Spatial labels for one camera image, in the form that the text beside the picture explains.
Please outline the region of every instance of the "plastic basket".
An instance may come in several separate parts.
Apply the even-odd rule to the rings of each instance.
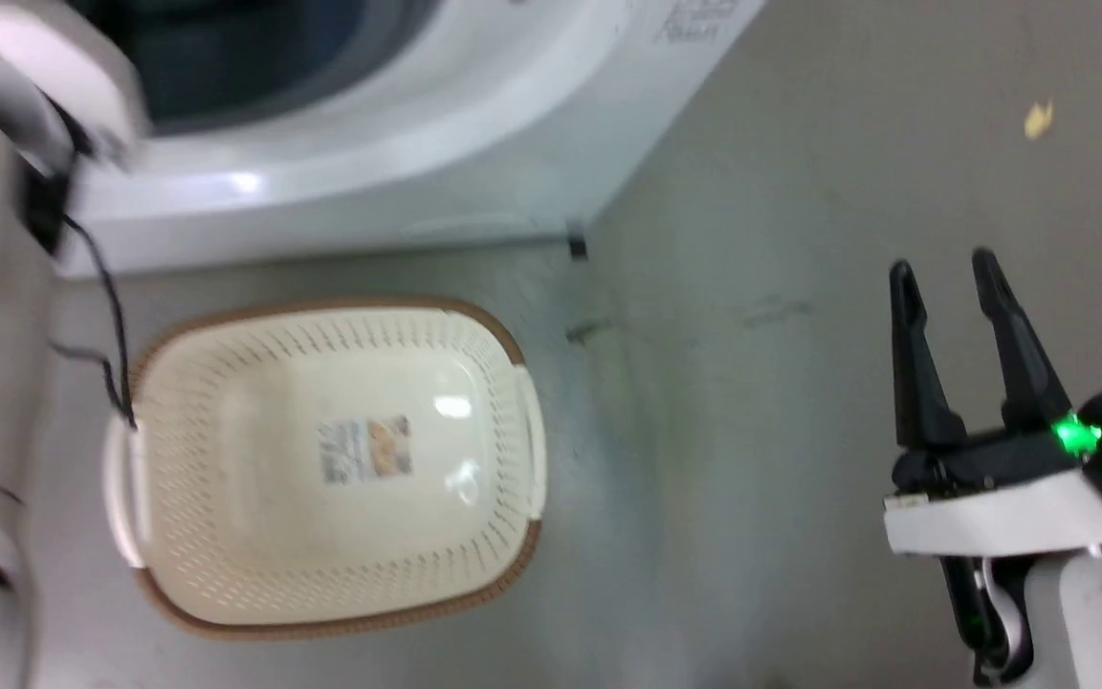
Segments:
[[[118,550],[215,636],[392,627],[521,574],[547,440],[520,349],[460,301],[354,300],[187,323],[110,422]]]

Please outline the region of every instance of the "brown basket rim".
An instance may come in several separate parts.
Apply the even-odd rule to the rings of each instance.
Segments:
[[[172,341],[186,335],[188,332],[214,327],[224,323],[241,322],[242,320],[253,320],[284,314],[307,313],[307,311],[323,311],[336,309],[441,309],[454,311],[467,315],[482,323],[499,344],[504,352],[508,354],[512,365],[525,365],[526,357],[521,354],[517,341],[511,333],[490,313],[484,309],[472,304],[468,301],[452,300],[445,297],[417,297],[417,295],[374,295],[374,297],[346,297],[339,300],[307,301],[298,304],[255,306],[253,309],[239,309],[227,311],[227,313],[213,314],[190,319],[187,322],[179,323],[166,329],[161,336],[156,337],[144,349],[141,356],[131,366],[130,383],[134,389],[141,388],[141,381],[148,374],[148,367],[156,354],[164,349],[165,345]],[[325,620],[324,622],[288,623],[288,624],[220,624],[208,622],[192,615],[172,602],[168,598],[159,581],[149,568],[136,569],[134,579],[143,590],[145,596],[156,610],[164,614],[171,623],[184,628],[186,632],[197,636],[210,638],[222,638],[223,640],[268,640],[268,638],[310,638],[317,636],[334,636],[339,634],[359,634],[375,632],[379,628],[402,627],[402,625],[414,624],[434,620],[439,616],[467,611],[471,607],[484,605],[493,601],[506,590],[511,588],[518,577],[523,574],[533,559],[533,550],[538,547],[539,536],[542,532],[542,520],[530,519],[526,524],[526,537],[521,541],[517,558],[512,560],[501,575],[490,584],[482,589],[463,593],[460,596],[424,603],[412,607],[403,607],[399,611],[377,613],[365,616],[354,616],[346,620]]]

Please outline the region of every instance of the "washing machine drum opening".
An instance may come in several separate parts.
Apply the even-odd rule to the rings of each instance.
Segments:
[[[233,127],[350,88],[437,0],[69,0],[139,69],[158,134]]]

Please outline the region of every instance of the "yellow debris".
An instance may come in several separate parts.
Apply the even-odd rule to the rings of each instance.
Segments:
[[[1054,101],[1046,105],[1033,104],[1027,110],[1027,119],[1023,121],[1023,134],[1028,141],[1040,139],[1049,127],[1054,126]]]

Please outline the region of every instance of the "green led light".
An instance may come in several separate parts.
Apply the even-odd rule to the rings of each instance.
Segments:
[[[1081,422],[1079,416],[1071,411],[1066,418],[1054,423],[1054,435],[1062,442],[1067,453],[1081,457],[1083,454],[1094,453],[1099,438],[1102,437],[1102,429]]]

